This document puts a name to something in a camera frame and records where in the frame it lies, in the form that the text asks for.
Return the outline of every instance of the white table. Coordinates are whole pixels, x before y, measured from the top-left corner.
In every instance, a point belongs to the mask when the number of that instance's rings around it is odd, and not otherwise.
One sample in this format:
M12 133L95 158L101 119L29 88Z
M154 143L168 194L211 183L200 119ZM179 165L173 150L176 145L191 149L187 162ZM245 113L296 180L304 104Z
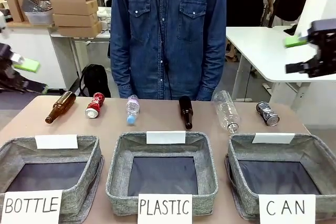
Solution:
M0 42L25 58L36 60L40 67L36 73L17 70L29 80L45 83L49 89L69 90L77 79L76 65L69 44L52 40L54 29L49 25L32 25L27 22L7 23L8 36L1 35Z
M232 98L237 98L239 84L243 74L243 66L248 60L253 67L268 81L278 83L275 86L274 98L280 85L287 82L301 82L293 104L293 110L297 110L311 82L316 81L336 81L336 74L308 78L307 74L285 72L285 65L307 61L316 54L314 45L304 45L300 47L285 48L285 32L277 28L267 27L227 27L226 37L241 52L242 58L239 63Z
M73 38L73 37L68 37L68 36L63 36L59 34L58 31L54 31L53 33L50 34L51 37L54 38L68 38L71 46L71 51L73 58L76 63L76 71L78 72L79 78L81 77L81 73L83 71L81 65L80 65L80 60L76 48L76 42L77 41L89 41L91 43L109 43L110 41L110 32L109 31L102 31L100 34L98 34L95 38Z

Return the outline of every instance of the clear plastic bottle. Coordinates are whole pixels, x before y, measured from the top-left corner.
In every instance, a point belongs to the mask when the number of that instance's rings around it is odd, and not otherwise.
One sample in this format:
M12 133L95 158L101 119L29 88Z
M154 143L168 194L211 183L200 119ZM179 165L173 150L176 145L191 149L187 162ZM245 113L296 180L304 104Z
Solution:
M140 110L139 99L135 94L128 97L126 110L127 110L127 123L133 125L138 117Z
M225 90L218 91L215 93L213 100L222 128L227 129L230 133L237 133L240 116L229 93Z

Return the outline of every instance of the brown glass bottle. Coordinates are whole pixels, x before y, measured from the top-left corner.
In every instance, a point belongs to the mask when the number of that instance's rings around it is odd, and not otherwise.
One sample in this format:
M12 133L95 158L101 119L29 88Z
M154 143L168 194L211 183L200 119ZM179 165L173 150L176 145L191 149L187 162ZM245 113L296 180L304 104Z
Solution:
M57 117L65 114L74 104L76 95L71 91L65 92L55 104L52 106L53 110L46 118L46 123L52 123Z

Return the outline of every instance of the white paper sign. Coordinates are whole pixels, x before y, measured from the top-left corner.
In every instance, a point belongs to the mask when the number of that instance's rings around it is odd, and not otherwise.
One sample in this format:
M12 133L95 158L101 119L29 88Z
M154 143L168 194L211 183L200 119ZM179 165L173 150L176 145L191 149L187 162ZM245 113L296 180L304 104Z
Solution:
M37 135L38 149L78 149L77 135Z
M1 224L58 224L62 190L5 193Z
M259 195L260 224L315 224L315 195Z
M138 224L192 224L192 220L192 195L139 194Z
M185 144L185 131L147 131L147 144Z
M290 144L295 133L256 133L252 143Z

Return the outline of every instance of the blue denim shirt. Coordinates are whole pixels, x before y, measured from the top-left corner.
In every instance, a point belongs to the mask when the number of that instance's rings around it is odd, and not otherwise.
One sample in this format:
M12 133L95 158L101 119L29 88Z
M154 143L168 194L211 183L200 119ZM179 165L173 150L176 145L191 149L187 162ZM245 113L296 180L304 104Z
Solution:
M111 68L120 97L209 101L223 72L225 30L226 0L112 0Z

